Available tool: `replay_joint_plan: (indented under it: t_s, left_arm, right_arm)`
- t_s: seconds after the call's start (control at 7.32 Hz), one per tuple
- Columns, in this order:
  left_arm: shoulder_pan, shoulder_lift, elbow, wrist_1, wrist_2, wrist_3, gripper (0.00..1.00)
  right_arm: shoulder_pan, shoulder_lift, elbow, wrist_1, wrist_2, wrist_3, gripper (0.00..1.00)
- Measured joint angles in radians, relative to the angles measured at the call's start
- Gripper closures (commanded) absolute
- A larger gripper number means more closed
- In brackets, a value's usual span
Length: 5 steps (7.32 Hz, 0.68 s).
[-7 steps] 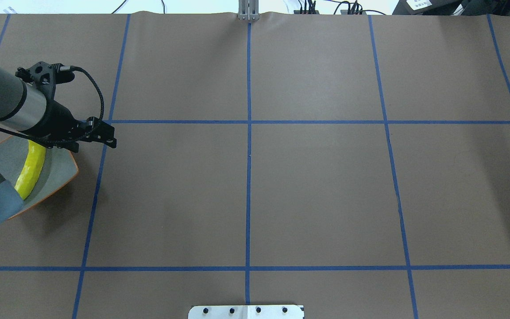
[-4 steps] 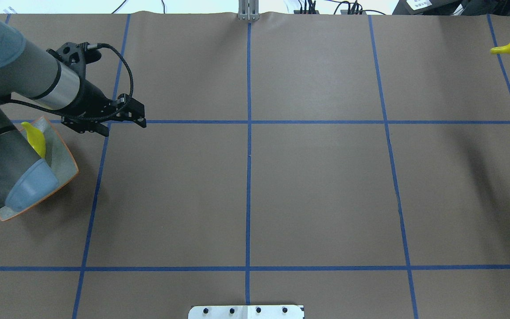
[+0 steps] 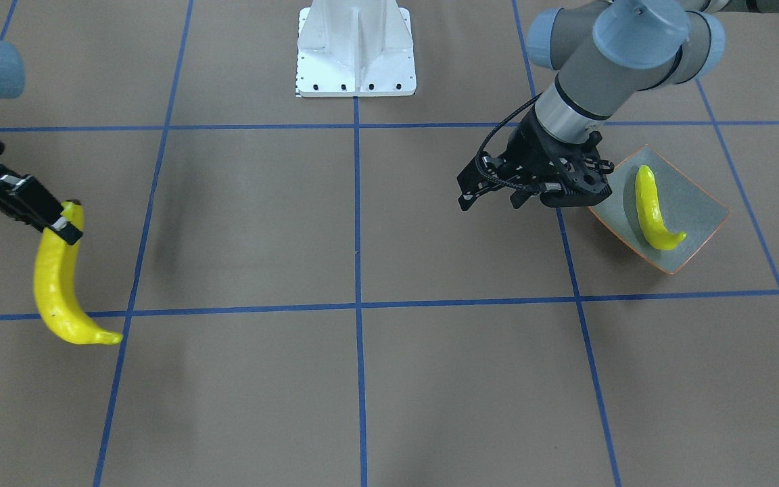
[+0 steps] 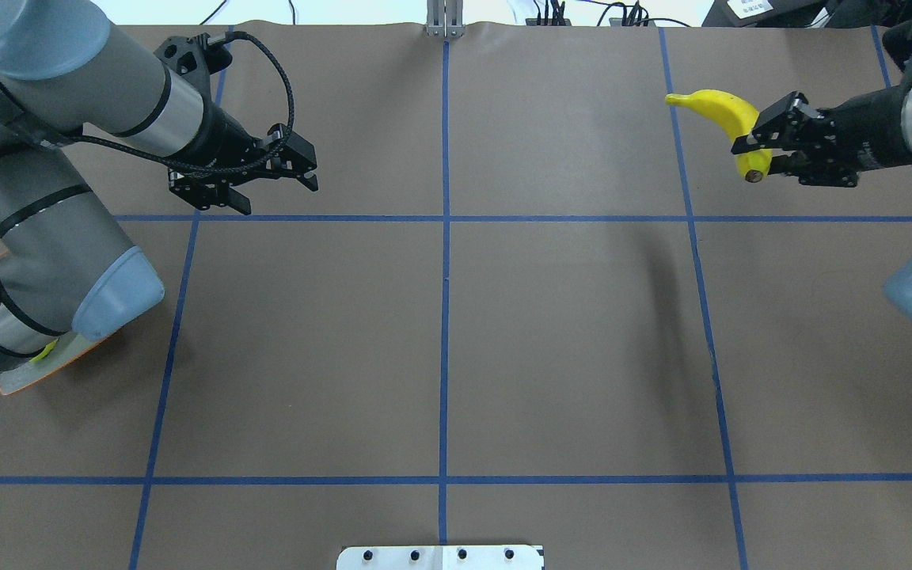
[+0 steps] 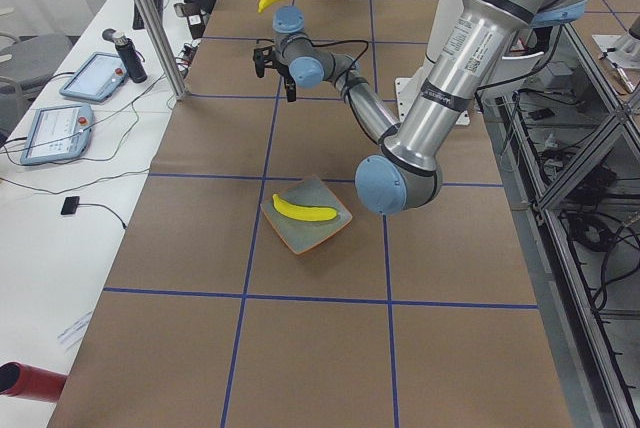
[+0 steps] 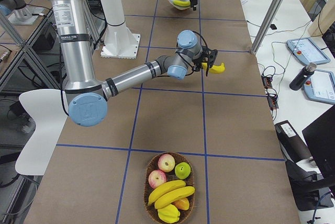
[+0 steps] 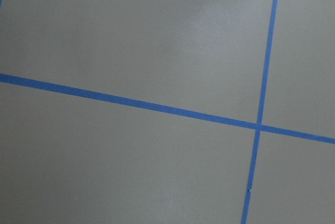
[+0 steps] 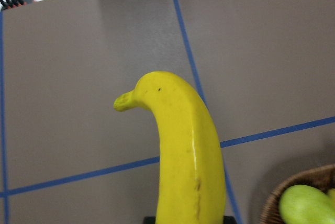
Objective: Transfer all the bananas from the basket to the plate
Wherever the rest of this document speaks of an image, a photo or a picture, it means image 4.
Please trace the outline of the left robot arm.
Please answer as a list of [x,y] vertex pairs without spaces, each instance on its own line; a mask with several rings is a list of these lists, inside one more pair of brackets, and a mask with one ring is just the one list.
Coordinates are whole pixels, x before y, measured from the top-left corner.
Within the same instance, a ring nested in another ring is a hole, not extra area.
[[[261,51],[286,91],[288,120],[263,137],[212,97],[233,42]],[[168,191],[192,208],[249,215],[239,188],[257,178],[318,189],[314,145],[294,119],[283,66],[248,32],[171,36],[150,50],[90,1],[0,1],[0,393],[60,371],[165,296],[66,147],[163,165]]]

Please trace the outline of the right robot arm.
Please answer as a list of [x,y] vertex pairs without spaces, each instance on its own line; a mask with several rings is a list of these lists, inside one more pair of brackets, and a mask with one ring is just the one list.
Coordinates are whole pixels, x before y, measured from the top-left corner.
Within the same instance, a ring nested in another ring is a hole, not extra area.
[[[770,172],[803,185],[849,188],[862,173],[897,167],[912,177],[912,77],[833,108],[790,93],[731,140],[732,153],[780,150]],[[912,321],[912,256],[884,281],[883,292]]]

